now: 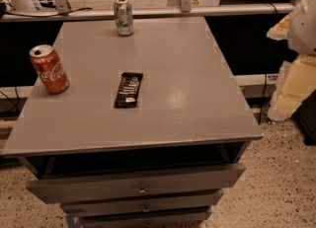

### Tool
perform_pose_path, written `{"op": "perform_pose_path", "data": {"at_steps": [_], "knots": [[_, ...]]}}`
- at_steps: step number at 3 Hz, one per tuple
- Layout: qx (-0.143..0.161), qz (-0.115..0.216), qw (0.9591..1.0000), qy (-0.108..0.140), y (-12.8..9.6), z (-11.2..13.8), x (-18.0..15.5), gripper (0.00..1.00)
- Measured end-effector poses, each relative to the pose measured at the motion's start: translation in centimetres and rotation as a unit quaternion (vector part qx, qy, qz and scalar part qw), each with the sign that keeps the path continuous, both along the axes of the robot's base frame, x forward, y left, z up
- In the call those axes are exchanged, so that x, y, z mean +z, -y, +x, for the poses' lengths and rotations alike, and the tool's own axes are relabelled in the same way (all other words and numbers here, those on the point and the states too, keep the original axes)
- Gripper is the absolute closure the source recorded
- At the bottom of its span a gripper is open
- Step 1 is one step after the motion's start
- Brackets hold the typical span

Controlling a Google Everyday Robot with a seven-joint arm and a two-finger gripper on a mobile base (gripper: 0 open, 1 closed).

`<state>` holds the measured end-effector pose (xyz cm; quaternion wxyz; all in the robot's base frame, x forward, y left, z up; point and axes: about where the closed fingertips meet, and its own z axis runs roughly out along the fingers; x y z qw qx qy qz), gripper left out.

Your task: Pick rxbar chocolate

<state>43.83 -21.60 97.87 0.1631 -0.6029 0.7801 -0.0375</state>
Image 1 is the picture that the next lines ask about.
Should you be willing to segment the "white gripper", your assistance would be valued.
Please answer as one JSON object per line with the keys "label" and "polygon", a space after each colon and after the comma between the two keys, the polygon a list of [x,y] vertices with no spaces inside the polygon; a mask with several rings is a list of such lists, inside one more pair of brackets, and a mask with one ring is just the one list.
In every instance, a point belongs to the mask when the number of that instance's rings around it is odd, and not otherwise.
{"label": "white gripper", "polygon": [[316,90],[316,0],[300,0],[292,13],[282,18],[267,32],[274,40],[287,39],[288,47],[298,54],[285,61],[276,79],[268,118],[284,121],[290,118]]}

